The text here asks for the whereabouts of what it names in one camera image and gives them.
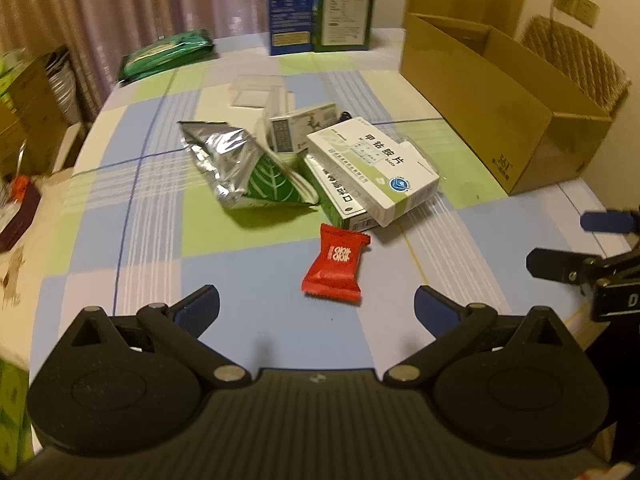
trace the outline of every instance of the plaid tablecloth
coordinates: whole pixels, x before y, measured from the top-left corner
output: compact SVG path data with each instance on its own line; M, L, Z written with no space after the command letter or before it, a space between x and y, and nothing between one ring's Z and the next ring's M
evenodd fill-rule
M581 231L600 203L581 180L508 198L471 150L398 73L402 31L377 30L369 52L268 57L257 36L218 41L220 59L116 88L82 149L42 282L31 374L84 306L133 314L206 283L222 299L201 340L260 367L383 372L430 342L413 311L423 283L466 304L525 313L548 304L568 323L584 313L574 288L532 279L534 247L614 254L617 237ZM261 110L233 108L239 75L273 75L297 107L334 100L390 135L409 135L440 167L442 192L371 231L358 282L362 306L305 297L319 250L318 208L225 212L180 148L178 120L252 128Z

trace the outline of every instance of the red snack package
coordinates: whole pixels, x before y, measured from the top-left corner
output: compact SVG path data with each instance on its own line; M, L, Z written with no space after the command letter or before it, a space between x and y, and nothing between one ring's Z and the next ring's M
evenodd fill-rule
M356 270L360 251L370 242L369 235L322 224L320 254L302 280L302 292L350 303L359 302L361 295L356 283Z

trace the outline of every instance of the green wet wipes package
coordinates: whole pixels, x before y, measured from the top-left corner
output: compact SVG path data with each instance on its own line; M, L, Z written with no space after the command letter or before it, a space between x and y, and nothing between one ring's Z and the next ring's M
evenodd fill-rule
M28 389L29 374L0 359L0 472L5 475L33 457Z
M318 193L244 128L180 122L182 145L227 209L312 205Z
M118 80L131 83L165 70L200 61L211 56L214 45L209 33L201 28L176 34L122 58Z

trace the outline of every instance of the open cardboard box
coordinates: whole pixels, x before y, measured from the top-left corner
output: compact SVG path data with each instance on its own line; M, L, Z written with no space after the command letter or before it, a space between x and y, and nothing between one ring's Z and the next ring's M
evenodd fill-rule
M509 194L575 178L611 118L544 59L479 23L409 14L400 72Z

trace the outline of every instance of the yellow label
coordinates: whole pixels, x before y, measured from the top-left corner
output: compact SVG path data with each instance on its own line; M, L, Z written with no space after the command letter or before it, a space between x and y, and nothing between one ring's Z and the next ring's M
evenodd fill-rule
M308 32L282 32L281 34L271 35L271 44L273 46L301 45L310 42Z

